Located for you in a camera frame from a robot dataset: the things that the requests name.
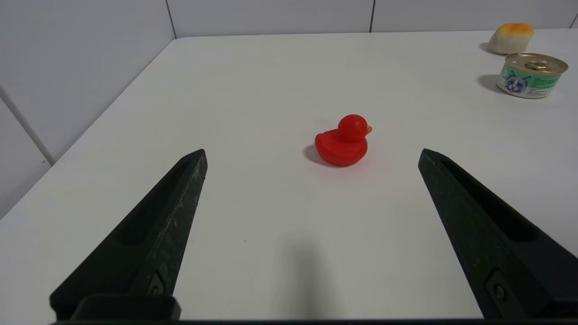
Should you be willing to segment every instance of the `metal bolt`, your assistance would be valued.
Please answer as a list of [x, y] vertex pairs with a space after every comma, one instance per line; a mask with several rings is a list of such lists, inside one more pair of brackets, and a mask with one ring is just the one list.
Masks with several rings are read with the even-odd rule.
[[494, 293], [496, 294], [496, 298], [500, 299], [500, 300], [505, 300], [506, 299], [506, 292], [504, 291], [504, 289], [502, 288], [502, 286], [500, 285], [496, 285], [494, 287]]

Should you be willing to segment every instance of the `cat food can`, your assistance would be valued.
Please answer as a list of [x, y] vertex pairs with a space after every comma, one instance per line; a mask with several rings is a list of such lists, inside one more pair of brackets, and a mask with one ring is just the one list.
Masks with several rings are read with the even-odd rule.
[[560, 79], [568, 64], [560, 59], [536, 53], [512, 53], [496, 84], [506, 93], [523, 98], [544, 98]]

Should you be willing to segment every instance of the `white wall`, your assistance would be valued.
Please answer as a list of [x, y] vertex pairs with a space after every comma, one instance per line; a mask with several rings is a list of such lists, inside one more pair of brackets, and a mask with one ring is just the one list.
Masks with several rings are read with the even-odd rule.
[[168, 0], [177, 37], [369, 32], [373, 0]]
[[50, 164], [0, 99], [0, 219], [48, 169]]
[[578, 0], [376, 0], [372, 31], [492, 30], [520, 22], [569, 28], [576, 13]]
[[55, 160], [173, 39], [165, 0], [1, 0], [0, 31], [0, 87]]

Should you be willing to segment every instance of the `cat image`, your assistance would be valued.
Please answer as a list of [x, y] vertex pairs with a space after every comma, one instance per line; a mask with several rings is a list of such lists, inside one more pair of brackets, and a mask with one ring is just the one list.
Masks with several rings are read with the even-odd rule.
[[530, 76], [525, 78], [517, 77], [513, 71], [510, 71], [510, 75], [506, 78], [504, 82], [504, 87], [508, 89], [511, 93], [521, 93], [528, 87], [528, 82], [530, 81]]

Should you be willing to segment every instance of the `green label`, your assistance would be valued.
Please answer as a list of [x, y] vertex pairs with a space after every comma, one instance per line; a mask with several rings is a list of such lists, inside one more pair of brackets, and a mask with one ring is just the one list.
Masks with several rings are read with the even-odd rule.
[[560, 79], [557, 76], [538, 76], [505, 65], [500, 73], [500, 86], [513, 95], [523, 97], [544, 97]]
[[558, 82], [558, 79], [560, 79], [560, 75], [557, 76], [536, 76], [536, 75], [532, 75], [529, 73], [525, 73], [524, 71], [520, 71], [517, 69], [513, 69], [511, 68], [509, 65], [507, 65], [504, 70], [502, 71], [502, 77], [504, 79], [508, 79], [509, 77], [519, 77], [522, 79], [526, 79], [528, 77], [530, 77], [529, 82], [528, 82], [528, 87], [532, 87], [532, 88], [552, 88], [556, 85], [556, 82]]

